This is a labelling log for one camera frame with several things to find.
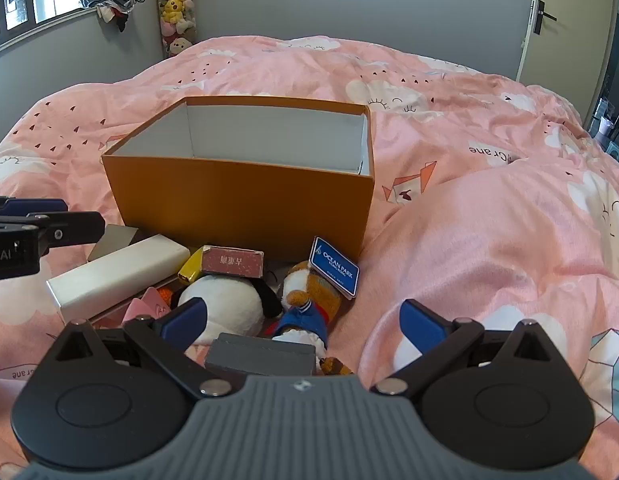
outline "door handle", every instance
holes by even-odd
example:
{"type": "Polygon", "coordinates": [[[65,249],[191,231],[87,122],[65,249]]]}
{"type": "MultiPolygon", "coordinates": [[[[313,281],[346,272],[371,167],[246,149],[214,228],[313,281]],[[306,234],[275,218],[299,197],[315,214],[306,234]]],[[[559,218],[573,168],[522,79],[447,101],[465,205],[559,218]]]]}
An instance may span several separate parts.
{"type": "Polygon", "coordinates": [[[539,4],[536,7],[536,21],[534,23],[534,34],[541,35],[541,27],[543,24],[544,17],[554,20],[555,22],[558,21],[558,19],[555,16],[552,16],[550,13],[545,12],[545,2],[543,0],[539,0],[539,4]]]}

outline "plush toy black ear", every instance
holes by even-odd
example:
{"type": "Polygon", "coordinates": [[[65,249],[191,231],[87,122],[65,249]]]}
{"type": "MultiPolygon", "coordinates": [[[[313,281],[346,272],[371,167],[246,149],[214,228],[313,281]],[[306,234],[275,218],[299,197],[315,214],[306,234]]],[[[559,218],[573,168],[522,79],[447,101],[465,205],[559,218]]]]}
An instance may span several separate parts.
{"type": "Polygon", "coordinates": [[[263,305],[263,315],[268,319],[279,316],[283,311],[283,305],[280,298],[276,296],[276,293],[267,285],[262,278],[249,278],[250,282],[256,289],[259,298],[261,298],[261,304],[263,305]]]}

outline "door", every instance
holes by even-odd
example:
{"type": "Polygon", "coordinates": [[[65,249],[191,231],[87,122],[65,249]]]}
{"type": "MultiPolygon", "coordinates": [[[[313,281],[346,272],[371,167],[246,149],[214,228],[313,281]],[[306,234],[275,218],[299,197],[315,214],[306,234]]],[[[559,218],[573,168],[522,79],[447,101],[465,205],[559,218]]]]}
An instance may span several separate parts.
{"type": "Polygon", "coordinates": [[[609,57],[617,0],[533,0],[517,80],[570,101],[587,121],[609,57]]]}

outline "pink bedspread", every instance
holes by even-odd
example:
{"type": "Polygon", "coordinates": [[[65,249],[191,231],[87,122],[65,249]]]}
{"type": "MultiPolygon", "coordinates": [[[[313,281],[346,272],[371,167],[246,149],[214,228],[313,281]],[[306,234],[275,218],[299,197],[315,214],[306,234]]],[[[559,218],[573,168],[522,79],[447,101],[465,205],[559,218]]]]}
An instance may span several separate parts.
{"type": "MultiPolygon", "coordinates": [[[[405,298],[489,328],[533,317],[592,398],[582,462],[602,479],[619,473],[619,165],[545,89],[375,44],[219,38],[133,79],[38,102],[0,144],[0,194],[63,198],[119,222],[101,153],[184,94],[232,93],[378,112],[359,296],[331,354],[366,385],[417,356],[398,328],[405,298]]],[[[15,380],[62,329],[45,280],[88,249],[53,250],[39,275],[0,282],[2,478],[25,463],[9,428],[15,380]]]]}

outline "yellow box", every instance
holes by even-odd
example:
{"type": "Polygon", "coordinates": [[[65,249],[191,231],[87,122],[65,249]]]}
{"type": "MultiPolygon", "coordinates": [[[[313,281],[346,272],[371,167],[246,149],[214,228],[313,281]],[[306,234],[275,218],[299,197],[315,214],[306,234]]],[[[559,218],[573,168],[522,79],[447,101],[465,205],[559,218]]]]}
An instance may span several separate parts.
{"type": "Polygon", "coordinates": [[[103,155],[126,225],[186,246],[307,259],[315,236],[361,250],[374,186],[363,105],[186,97],[103,155]]]}

